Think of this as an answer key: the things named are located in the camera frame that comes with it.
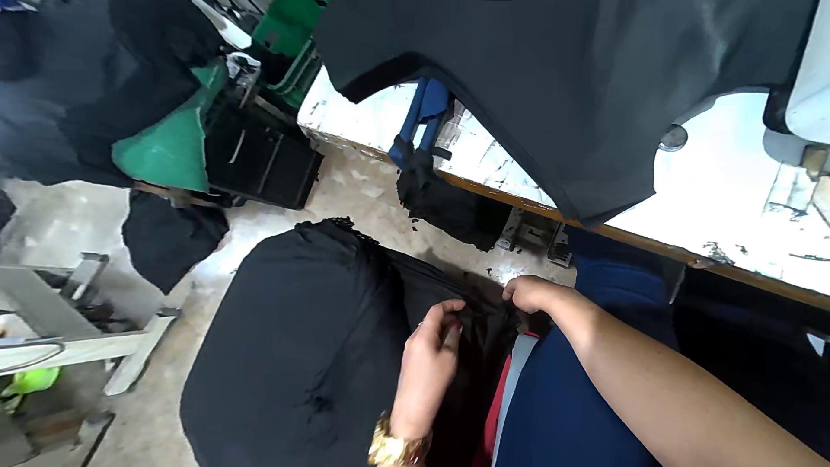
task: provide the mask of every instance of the hand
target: hand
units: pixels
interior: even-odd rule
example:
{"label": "hand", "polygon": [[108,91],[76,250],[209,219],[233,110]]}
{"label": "hand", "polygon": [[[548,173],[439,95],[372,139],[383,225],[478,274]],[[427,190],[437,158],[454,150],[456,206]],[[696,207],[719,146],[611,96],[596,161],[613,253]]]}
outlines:
{"label": "hand", "polygon": [[575,289],[552,283],[538,276],[519,276],[511,279],[505,286],[501,297],[505,300],[513,299],[513,304],[527,313],[543,310],[550,314],[551,310],[546,308],[554,302],[588,302],[588,299]]}
{"label": "hand", "polygon": [[392,436],[416,440],[429,434],[458,364],[461,322],[448,313],[460,312],[465,305],[463,300],[433,305],[407,339],[389,417]]}

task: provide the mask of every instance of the gold watch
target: gold watch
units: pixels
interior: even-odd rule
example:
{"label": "gold watch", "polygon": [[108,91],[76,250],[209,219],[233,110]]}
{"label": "gold watch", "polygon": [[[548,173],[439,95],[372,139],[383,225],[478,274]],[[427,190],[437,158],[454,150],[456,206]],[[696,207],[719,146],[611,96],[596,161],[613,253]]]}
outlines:
{"label": "gold watch", "polygon": [[372,445],[369,447],[370,465],[415,465],[429,451],[432,433],[420,440],[395,438],[389,430],[389,413],[380,414],[374,426]]}

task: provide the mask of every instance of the black cloth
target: black cloth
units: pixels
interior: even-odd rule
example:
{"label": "black cloth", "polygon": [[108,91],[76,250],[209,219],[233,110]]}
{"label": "black cloth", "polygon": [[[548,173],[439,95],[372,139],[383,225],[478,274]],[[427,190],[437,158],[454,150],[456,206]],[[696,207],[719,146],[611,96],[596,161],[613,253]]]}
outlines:
{"label": "black cloth", "polygon": [[807,339],[826,311],[687,269],[673,319],[684,356],[830,460],[830,365]]}
{"label": "black cloth", "polygon": [[298,224],[242,261],[182,394],[182,426],[202,467],[366,465],[404,342],[431,305],[458,297],[468,304],[458,373],[427,464],[471,463],[515,315],[350,225]]}
{"label": "black cloth", "polygon": [[447,183],[432,170],[432,155],[424,150],[404,151],[404,160],[398,198],[409,217],[423,219],[481,251],[492,250],[512,207]]}
{"label": "black cloth", "polygon": [[221,209],[174,208],[168,200],[141,191],[130,193],[129,215],[121,226],[133,267],[165,295],[216,250],[227,231]]}
{"label": "black cloth", "polygon": [[333,0],[314,39],[355,102],[438,79],[566,218],[593,226],[654,194],[654,155],[676,118],[708,96],[784,82],[816,4]]}
{"label": "black cloth", "polygon": [[11,198],[8,197],[5,191],[0,189],[0,230],[6,227],[8,221],[12,220],[12,216],[17,211],[17,206]]}
{"label": "black cloth", "polygon": [[189,0],[68,0],[4,13],[0,37],[0,172],[56,184],[130,186],[111,146],[182,105],[189,71],[222,37]]}

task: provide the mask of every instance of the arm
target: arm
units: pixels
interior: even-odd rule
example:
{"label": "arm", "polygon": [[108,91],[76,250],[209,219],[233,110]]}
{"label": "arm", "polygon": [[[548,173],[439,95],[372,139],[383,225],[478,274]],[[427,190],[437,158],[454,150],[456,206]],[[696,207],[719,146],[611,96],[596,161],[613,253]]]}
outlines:
{"label": "arm", "polygon": [[534,276],[504,299],[547,312],[605,401],[665,466],[827,466],[703,368],[567,288]]}

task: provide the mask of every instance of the stained floor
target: stained floor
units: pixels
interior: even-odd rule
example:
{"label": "stained floor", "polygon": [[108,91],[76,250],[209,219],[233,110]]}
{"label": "stained floor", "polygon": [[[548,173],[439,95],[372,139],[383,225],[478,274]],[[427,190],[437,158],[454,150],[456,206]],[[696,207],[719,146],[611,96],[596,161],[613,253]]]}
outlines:
{"label": "stained floor", "polygon": [[[105,401],[116,418],[92,467],[196,465],[178,420],[178,401],[190,366],[239,263],[260,240],[298,222],[349,216],[356,229],[384,246],[458,277],[467,271],[466,280],[480,288],[488,283],[497,288],[494,283],[504,284],[527,273],[573,285],[573,270],[545,259],[498,248],[482,253],[423,221],[414,223],[398,202],[393,166],[331,147],[320,150],[327,157],[304,210],[254,202],[228,210],[231,232],[221,249],[194,268],[168,297],[138,276],[129,263],[120,235],[127,215],[126,190],[81,182],[53,187],[6,183],[18,212],[0,233],[0,262],[72,267],[80,252],[108,253],[110,266],[99,284],[122,314],[146,322],[161,306],[183,310],[135,389]],[[217,384],[227,384],[228,397],[216,404],[232,404],[232,384]]]}

